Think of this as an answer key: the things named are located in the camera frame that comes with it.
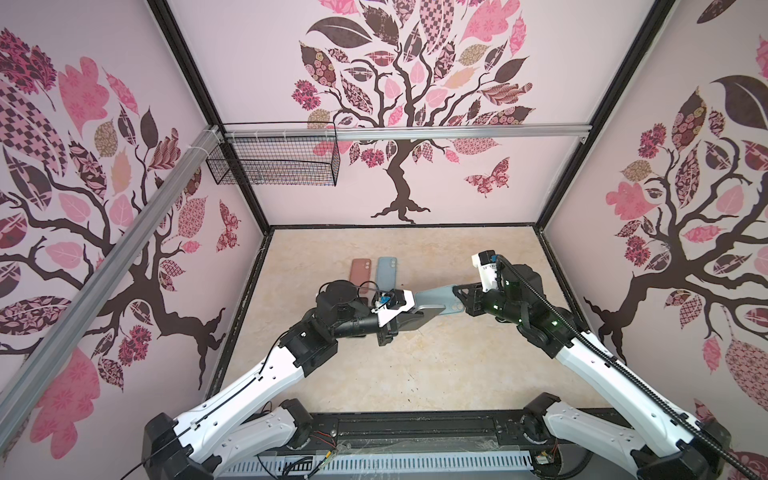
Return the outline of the light blue phone case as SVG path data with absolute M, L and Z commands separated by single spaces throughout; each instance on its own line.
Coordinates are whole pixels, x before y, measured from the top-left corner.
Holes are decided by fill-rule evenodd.
M 382 291 L 396 287 L 398 261 L 395 257 L 380 257 L 377 261 L 375 282 Z
M 454 315 L 465 311 L 463 303 L 453 292 L 453 285 L 416 292 L 414 294 L 414 299 L 417 307 L 442 306 L 443 310 L 441 315 Z

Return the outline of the black smartphone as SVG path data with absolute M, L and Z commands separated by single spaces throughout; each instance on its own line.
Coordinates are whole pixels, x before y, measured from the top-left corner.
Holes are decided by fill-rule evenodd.
M 441 308 L 419 306 L 412 311 L 399 313 L 393 321 L 396 323 L 398 332 L 415 331 L 431 321 L 441 311 Z

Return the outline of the pink silicone phone case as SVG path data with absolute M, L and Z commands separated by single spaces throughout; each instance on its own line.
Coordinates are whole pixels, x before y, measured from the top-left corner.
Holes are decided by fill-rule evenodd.
M 355 258 L 351 262 L 349 281 L 358 288 L 360 295 L 365 296 L 369 293 L 371 268 L 372 261 L 368 258 Z

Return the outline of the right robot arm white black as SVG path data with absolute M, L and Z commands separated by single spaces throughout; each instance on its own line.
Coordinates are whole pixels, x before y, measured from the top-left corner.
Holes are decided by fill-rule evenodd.
M 635 375 L 566 309 L 545 297 L 539 275 L 504 256 L 472 258 L 480 280 L 454 293 L 470 316 L 510 323 L 531 345 L 576 373 L 626 421 L 620 426 L 543 393 L 526 413 L 547 436 L 577 444 L 636 479 L 716 479 L 724 471 L 730 434 L 699 421 Z

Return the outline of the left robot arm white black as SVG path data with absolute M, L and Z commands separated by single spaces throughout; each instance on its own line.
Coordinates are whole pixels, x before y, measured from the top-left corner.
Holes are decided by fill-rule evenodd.
M 160 413 L 144 429 L 141 467 L 151 479 L 215 479 L 273 448 L 304 446 L 313 419 L 296 399 L 264 411 L 338 351 L 338 341 L 386 333 L 415 309 L 409 290 L 378 292 L 373 303 L 347 280 L 323 285 L 315 306 L 281 334 L 266 357 L 218 394 L 175 418 Z

